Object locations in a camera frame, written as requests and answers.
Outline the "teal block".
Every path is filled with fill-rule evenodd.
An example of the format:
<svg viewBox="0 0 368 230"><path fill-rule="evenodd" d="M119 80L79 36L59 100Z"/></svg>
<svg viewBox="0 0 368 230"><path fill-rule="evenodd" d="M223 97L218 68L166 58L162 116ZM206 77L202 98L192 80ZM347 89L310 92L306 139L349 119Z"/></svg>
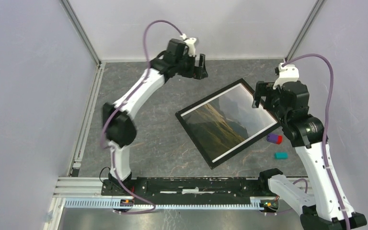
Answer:
<svg viewBox="0 0 368 230"><path fill-rule="evenodd" d="M286 153L286 152L276 152L274 154L274 158L277 159L277 160L288 159L288 153Z"/></svg>

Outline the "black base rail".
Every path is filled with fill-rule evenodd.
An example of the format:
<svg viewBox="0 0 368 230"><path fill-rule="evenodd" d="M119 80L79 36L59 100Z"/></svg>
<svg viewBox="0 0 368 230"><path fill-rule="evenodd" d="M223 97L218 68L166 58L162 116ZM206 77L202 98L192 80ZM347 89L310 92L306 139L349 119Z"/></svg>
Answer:
<svg viewBox="0 0 368 230"><path fill-rule="evenodd" d="M138 177L121 186L104 179L101 195L119 196L135 205L246 205L251 197L275 197L258 178Z"/></svg>

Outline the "purple red block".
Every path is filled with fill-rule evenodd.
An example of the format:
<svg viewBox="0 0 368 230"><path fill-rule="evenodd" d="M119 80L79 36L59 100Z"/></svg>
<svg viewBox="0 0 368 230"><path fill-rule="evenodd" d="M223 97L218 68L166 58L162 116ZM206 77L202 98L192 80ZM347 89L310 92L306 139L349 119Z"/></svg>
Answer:
<svg viewBox="0 0 368 230"><path fill-rule="evenodd" d="M283 141L283 137L281 135L278 134L274 134L274 133L269 133L266 136L266 140L270 143L274 143L274 144L281 144Z"/></svg>

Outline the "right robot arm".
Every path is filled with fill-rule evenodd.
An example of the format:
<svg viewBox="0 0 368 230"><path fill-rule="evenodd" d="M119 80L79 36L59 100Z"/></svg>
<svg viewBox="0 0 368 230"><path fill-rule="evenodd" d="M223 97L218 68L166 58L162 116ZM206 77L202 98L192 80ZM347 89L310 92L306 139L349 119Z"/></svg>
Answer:
<svg viewBox="0 0 368 230"><path fill-rule="evenodd" d="M300 157L312 186L313 197L291 183L277 168L260 172L258 191L282 198L298 215L305 230L352 230L367 224L364 214L348 202L330 156L325 126L309 114L308 88L300 81L282 85L259 81L253 107L274 115Z"/></svg>

